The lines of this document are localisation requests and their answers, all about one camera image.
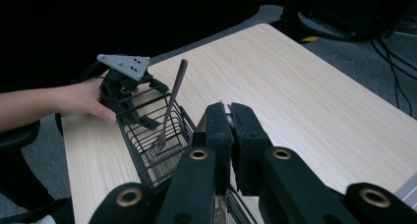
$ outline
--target wooden table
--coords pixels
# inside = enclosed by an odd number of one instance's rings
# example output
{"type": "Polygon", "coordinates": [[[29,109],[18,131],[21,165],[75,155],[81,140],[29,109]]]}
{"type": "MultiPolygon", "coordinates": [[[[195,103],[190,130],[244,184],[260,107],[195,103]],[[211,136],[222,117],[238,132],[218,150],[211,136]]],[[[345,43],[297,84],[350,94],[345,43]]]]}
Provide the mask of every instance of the wooden table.
{"type": "MultiPolygon", "coordinates": [[[[417,171],[417,122],[268,25],[257,25],[149,67],[178,94],[197,124],[210,104],[252,107],[274,145],[295,150],[345,193],[368,182],[394,193],[417,171]]],[[[93,116],[63,118],[77,223],[88,223],[115,187],[138,182],[117,125],[93,116]]]]}

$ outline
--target silver metal plate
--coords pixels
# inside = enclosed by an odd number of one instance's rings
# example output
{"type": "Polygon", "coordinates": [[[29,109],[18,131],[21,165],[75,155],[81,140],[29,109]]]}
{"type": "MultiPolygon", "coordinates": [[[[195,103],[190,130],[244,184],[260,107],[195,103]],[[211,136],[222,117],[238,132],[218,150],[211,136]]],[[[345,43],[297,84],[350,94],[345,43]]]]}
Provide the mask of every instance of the silver metal plate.
{"type": "Polygon", "coordinates": [[[139,81],[147,70],[150,57],[99,54],[97,60],[129,78],[139,81]]]}

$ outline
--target wire basket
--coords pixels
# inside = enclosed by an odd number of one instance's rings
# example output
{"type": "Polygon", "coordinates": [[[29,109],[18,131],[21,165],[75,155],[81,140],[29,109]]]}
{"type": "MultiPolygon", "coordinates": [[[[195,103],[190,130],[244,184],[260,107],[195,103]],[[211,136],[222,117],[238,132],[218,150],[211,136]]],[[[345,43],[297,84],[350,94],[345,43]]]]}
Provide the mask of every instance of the wire basket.
{"type": "Polygon", "coordinates": [[[151,87],[120,101],[130,109],[118,115],[118,123],[141,183],[154,193],[166,188],[182,151],[191,145],[195,125],[175,101],[166,123],[166,146],[155,155],[147,152],[162,130],[170,93],[161,94],[151,87]]]}

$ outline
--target black cable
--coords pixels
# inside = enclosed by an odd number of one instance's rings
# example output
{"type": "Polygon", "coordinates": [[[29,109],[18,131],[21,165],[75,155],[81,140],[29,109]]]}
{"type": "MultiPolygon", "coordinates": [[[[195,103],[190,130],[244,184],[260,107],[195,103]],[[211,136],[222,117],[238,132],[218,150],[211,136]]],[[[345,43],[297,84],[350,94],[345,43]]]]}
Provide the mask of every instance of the black cable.
{"type": "Polygon", "coordinates": [[[92,79],[106,79],[106,77],[103,77],[103,76],[91,76],[91,77],[88,77],[88,78],[85,78],[85,79],[82,79],[82,82],[85,82],[85,81],[88,81],[88,80],[92,80],[92,79]]]}
{"type": "Polygon", "coordinates": [[[399,79],[398,79],[398,75],[396,74],[396,71],[395,71],[395,69],[398,69],[398,70],[402,70],[402,69],[400,69],[399,67],[397,67],[393,62],[392,62],[392,59],[390,58],[390,53],[389,53],[389,51],[388,51],[388,48],[387,48],[387,46],[383,43],[383,42],[379,42],[379,44],[382,46],[382,48],[386,51],[386,55],[387,56],[384,56],[383,55],[383,53],[377,48],[377,46],[375,45],[375,43],[374,43],[374,40],[373,40],[373,38],[371,38],[371,44],[372,44],[372,46],[374,47],[374,49],[377,51],[377,53],[381,56],[381,57],[383,57],[383,59],[384,60],[386,60],[388,63],[389,63],[389,66],[390,66],[390,69],[391,69],[391,71],[392,71],[392,73],[393,73],[393,75],[394,75],[394,88],[395,88],[395,100],[396,100],[396,107],[399,109],[399,100],[398,100],[398,90],[400,91],[400,93],[402,94],[402,96],[404,97],[404,99],[407,101],[407,104],[408,104],[408,108],[409,108],[409,115],[410,116],[412,116],[412,107],[411,107],[411,103],[410,103],[410,101],[409,101],[409,99],[408,99],[408,97],[405,95],[405,93],[404,93],[404,91],[402,91],[402,88],[401,88],[401,86],[400,86],[400,84],[399,84],[399,79]]]}
{"type": "Polygon", "coordinates": [[[394,57],[395,59],[397,59],[399,62],[403,63],[404,65],[410,67],[411,69],[417,71],[417,67],[414,67],[412,64],[408,63],[407,61],[405,61],[404,59],[402,59],[401,57],[399,57],[397,54],[395,54],[394,52],[392,52],[391,50],[389,50],[387,48],[387,45],[385,42],[383,42],[383,40],[381,38],[378,38],[377,41],[380,43],[381,46],[385,46],[385,50],[389,52],[389,54],[394,57]]]}
{"type": "Polygon", "coordinates": [[[93,64],[91,64],[84,72],[83,72],[83,74],[79,77],[79,78],[77,78],[77,79],[75,79],[75,80],[72,80],[72,84],[79,84],[79,83],[82,83],[82,82],[84,82],[84,81],[87,81],[87,80],[90,80],[90,79],[93,79],[94,77],[88,77],[88,75],[92,72],[92,71],[94,71],[95,69],[97,69],[98,67],[100,67],[102,64],[101,64],[101,62],[99,62],[99,61],[96,61],[96,62],[94,62],[93,64]]]}
{"type": "MultiPolygon", "coordinates": [[[[374,44],[373,39],[371,38],[371,44],[373,45],[374,49],[377,51],[377,53],[387,62],[389,62],[389,59],[387,58],[387,56],[385,56],[374,44]]],[[[398,65],[396,65],[393,62],[390,62],[390,64],[392,64],[399,72],[403,73],[404,75],[406,75],[407,77],[409,77],[410,79],[413,79],[415,81],[417,81],[417,77],[409,74],[407,71],[403,70],[402,68],[400,68],[398,65]]]]}

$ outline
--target black chair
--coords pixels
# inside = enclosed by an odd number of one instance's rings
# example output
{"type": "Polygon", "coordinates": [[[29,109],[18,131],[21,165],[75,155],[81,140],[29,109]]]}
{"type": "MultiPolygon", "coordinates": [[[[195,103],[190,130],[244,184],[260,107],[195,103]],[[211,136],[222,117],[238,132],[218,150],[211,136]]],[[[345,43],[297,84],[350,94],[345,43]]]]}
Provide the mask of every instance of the black chair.
{"type": "Polygon", "coordinates": [[[33,143],[40,121],[0,134],[0,193],[29,211],[50,205],[55,199],[29,168],[22,147],[33,143]]]}

